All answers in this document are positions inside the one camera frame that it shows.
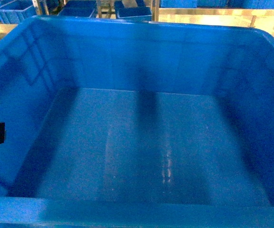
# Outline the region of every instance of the bin floor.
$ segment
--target bin floor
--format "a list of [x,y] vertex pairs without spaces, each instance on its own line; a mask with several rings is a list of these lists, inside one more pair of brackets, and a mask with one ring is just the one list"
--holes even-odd
[[30,169],[39,183],[35,196],[269,205],[220,102],[206,95],[60,90],[29,152],[37,164]]

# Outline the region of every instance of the metal rack frame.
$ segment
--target metal rack frame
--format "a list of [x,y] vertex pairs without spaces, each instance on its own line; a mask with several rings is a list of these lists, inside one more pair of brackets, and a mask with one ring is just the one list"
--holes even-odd
[[[97,8],[98,8],[98,17],[102,18],[102,9],[107,10],[106,18],[110,18],[111,4],[110,0],[103,0],[105,3],[107,2],[107,6],[102,6],[101,0],[97,0]],[[156,4],[160,5],[160,0],[155,1]],[[66,0],[60,0],[61,4],[66,4]],[[33,4],[35,6],[39,6],[39,0],[33,0]],[[44,0],[45,5],[45,14],[48,15],[48,9],[46,5],[46,0]],[[160,8],[156,7],[154,0],[151,1],[151,9],[153,12],[153,21],[159,21],[159,15],[218,15],[218,16],[252,16],[251,23],[249,27],[254,28],[254,23],[256,21],[256,17],[265,17],[265,16],[274,16],[274,9],[214,9],[214,8],[195,8],[195,9],[182,9],[182,8]],[[38,7],[37,14],[43,14],[41,7]],[[0,33],[9,33],[16,25],[12,24],[0,24]]]
[[151,1],[153,21],[159,21],[159,15],[216,15],[216,16],[252,16],[249,27],[254,28],[256,17],[274,16],[274,9],[217,9],[217,8],[160,8],[160,0]]

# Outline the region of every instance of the metal shelf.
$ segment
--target metal shelf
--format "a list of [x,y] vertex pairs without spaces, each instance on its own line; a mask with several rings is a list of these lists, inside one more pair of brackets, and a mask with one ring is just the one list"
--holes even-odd
[[[156,5],[160,5],[160,0],[156,0]],[[216,16],[253,16],[249,27],[254,28],[256,17],[274,16],[274,9],[223,9],[223,8],[160,8],[156,7],[154,1],[151,2],[153,21],[159,21],[159,15],[216,15]]]

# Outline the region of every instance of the metal leg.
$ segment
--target metal leg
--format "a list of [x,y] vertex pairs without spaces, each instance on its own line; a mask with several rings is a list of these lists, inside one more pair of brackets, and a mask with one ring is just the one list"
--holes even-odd
[[250,28],[255,28],[255,26],[254,26],[255,20],[256,20],[256,16],[252,16],[251,23],[249,25]]
[[46,15],[49,15],[49,10],[48,10],[48,6],[47,6],[46,0],[43,0],[43,3],[44,3],[45,14],[46,14]]
[[159,21],[159,6],[160,6],[160,0],[155,0],[155,18],[154,18],[154,21]]
[[40,5],[40,1],[39,0],[32,0],[32,4],[33,4],[33,6],[34,6],[34,8],[36,10],[36,13],[38,15],[42,15],[43,12],[42,12],[42,7]]
[[97,0],[98,17],[102,18],[101,0]]

